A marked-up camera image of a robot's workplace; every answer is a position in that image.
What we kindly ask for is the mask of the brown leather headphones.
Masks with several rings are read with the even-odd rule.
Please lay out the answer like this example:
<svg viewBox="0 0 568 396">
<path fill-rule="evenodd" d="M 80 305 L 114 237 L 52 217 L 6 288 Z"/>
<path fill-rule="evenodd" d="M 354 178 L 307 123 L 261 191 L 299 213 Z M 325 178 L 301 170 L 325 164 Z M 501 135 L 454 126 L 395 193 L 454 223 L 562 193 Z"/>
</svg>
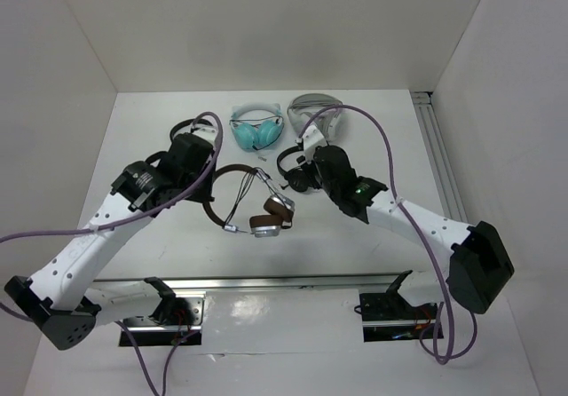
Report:
<svg viewBox="0 0 568 396">
<path fill-rule="evenodd" d="M 217 169 L 212 176 L 212 183 L 216 183 L 225 174 L 241 172 L 243 177 L 235 197 L 232 208 L 226 218 L 221 218 L 212 208 L 212 201 L 202 204 L 205 214 L 215 225 L 224 231 L 232 234 L 252 234 L 256 238 L 276 237 L 281 230 L 288 230 L 293 226 L 293 219 L 296 212 L 295 203 L 282 194 L 273 184 L 271 177 L 259 167 L 252 167 L 245 164 L 229 164 Z M 268 189 L 269 196 L 263 205 L 264 213 L 251 216 L 248 219 L 249 231 L 241 230 L 231 223 L 239 206 L 249 194 L 253 180 L 259 179 Z"/>
</svg>

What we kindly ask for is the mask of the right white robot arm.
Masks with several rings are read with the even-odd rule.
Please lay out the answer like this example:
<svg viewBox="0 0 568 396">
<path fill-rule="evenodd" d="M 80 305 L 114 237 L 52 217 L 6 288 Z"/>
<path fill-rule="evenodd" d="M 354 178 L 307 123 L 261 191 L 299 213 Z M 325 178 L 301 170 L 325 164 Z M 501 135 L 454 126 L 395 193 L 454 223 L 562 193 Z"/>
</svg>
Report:
<svg viewBox="0 0 568 396">
<path fill-rule="evenodd" d="M 388 295 L 394 316 L 406 318 L 417 306 L 447 297 L 484 314 L 513 276 L 514 266 L 493 225 L 455 221 L 396 197 L 385 184 L 357 175 L 340 147 L 319 147 L 312 160 L 320 185 L 343 214 L 427 250 L 432 271 L 402 273 Z"/>
</svg>

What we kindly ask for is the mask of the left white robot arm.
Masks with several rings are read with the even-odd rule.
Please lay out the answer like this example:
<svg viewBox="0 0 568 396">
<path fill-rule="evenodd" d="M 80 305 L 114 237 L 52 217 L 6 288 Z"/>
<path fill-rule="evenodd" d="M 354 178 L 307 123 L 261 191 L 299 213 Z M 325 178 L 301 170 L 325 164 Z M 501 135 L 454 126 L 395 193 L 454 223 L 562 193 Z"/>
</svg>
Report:
<svg viewBox="0 0 568 396">
<path fill-rule="evenodd" d="M 92 283 L 162 210 L 211 186 L 221 140 L 214 131 L 180 133 L 158 166 L 128 165 L 87 224 L 69 232 L 72 240 L 57 256 L 31 276 L 13 276 L 5 284 L 5 293 L 57 349 L 68 350 L 114 321 L 171 320 L 177 297 L 157 277 L 98 289 Z"/>
</svg>

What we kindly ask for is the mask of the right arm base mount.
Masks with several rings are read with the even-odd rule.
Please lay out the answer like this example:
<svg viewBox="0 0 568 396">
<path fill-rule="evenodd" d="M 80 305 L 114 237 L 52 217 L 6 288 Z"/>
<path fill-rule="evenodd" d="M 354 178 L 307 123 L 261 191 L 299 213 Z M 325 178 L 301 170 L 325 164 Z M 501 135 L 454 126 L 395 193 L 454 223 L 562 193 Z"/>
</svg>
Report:
<svg viewBox="0 0 568 396">
<path fill-rule="evenodd" d="M 399 294 L 360 293 L 353 308 L 362 320 L 363 339 L 370 342 L 394 342 L 432 339 L 438 313 L 437 304 L 411 306 Z"/>
</svg>

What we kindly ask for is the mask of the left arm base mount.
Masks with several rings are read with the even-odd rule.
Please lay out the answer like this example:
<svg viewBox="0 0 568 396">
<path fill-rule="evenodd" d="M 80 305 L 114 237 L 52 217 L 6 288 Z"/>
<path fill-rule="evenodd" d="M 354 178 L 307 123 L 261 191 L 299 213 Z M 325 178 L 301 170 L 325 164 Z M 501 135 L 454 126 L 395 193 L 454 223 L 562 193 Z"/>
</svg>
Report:
<svg viewBox="0 0 568 396">
<path fill-rule="evenodd" d="M 180 340 L 181 345 L 196 346 L 201 345 L 204 311 L 204 291 L 181 291 L 166 319 L 135 316 L 123 324 L 140 347 L 171 347 Z"/>
</svg>

